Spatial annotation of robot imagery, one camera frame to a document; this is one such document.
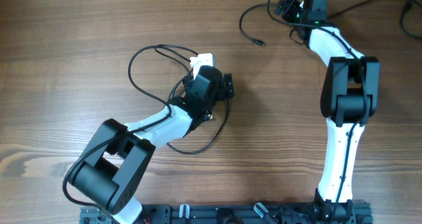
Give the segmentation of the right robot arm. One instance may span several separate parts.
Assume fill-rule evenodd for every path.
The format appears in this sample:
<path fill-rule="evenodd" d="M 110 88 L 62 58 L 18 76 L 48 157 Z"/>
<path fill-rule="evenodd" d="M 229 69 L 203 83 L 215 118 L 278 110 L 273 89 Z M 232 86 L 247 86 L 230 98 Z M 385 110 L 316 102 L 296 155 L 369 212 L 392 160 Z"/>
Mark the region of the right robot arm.
<path fill-rule="evenodd" d="M 327 1 L 280 0 L 274 11 L 327 67 L 320 97 L 328 133 L 321 180 L 312 202 L 281 206 L 280 223 L 373 222 L 370 205 L 353 200 L 351 180 L 360 137 L 377 108 L 380 63 L 343 39 L 327 20 Z"/>

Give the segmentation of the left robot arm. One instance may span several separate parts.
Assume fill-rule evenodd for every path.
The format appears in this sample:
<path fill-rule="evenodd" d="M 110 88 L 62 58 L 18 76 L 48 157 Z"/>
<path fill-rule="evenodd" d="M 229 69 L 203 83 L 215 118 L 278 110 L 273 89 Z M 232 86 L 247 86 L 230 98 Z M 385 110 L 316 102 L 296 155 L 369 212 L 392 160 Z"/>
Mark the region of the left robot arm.
<path fill-rule="evenodd" d="M 182 138 L 212 116 L 217 101 L 234 95 L 230 74 L 203 65 L 183 79 L 185 93 L 142 121 L 104 121 L 63 180 L 91 201 L 110 223 L 136 223 L 143 207 L 134 193 L 154 152 Z"/>

